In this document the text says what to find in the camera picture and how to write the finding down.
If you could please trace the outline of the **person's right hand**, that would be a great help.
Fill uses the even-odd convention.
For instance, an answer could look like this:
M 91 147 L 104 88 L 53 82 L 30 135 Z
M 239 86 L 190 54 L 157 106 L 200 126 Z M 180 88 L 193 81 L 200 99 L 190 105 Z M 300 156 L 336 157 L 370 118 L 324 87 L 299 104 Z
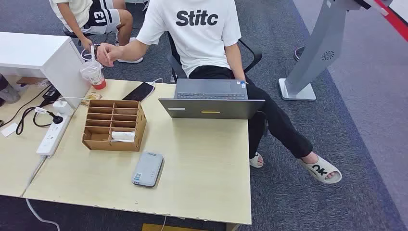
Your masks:
M 115 45 L 108 43 L 101 43 L 97 48 L 97 60 L 102 65 L 113 67 L 113 62 L 117 59 L 117 49 Z

